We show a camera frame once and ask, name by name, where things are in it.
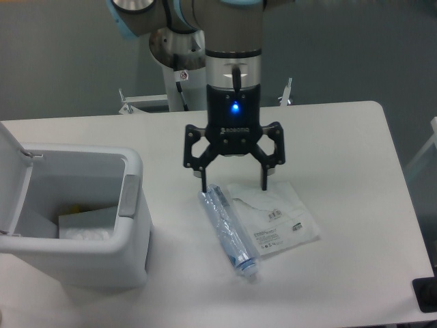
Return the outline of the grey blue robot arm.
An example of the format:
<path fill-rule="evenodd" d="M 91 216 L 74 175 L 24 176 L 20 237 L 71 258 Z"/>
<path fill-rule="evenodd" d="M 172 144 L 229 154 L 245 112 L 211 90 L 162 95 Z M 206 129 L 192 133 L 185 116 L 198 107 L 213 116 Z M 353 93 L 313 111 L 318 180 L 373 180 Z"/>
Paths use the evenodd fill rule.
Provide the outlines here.
<path fill-rule="evenodd" d="M 266 10 L 282 1 L 107 1 L 120 31 L 139 37 L 159 29 L 177 36 L 201 31 L 205 55 L 205 128 L 185 128 L 184 166 L 206 186 L 206 168 L 218 156 L 252 154 L 261 165 L 262 190 L 285 163 L 283 128 L 259 123 L 262 24 Z"/>

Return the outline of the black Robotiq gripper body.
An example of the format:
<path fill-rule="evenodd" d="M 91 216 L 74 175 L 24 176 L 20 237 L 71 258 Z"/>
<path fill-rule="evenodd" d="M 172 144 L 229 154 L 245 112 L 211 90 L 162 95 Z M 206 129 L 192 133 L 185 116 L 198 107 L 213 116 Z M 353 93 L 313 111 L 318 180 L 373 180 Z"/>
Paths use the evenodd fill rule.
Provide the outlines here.
<path fill-rule="evenodd" d="M 252 154 L 262 158 L 264 152 L 257 145 L 262 136 L 259 123 L 261 85 L 233 89 L 207 88 L 208 124 L 205 137 L 210 145 L 206 158 L 218 155 L 237 156 Z"/>

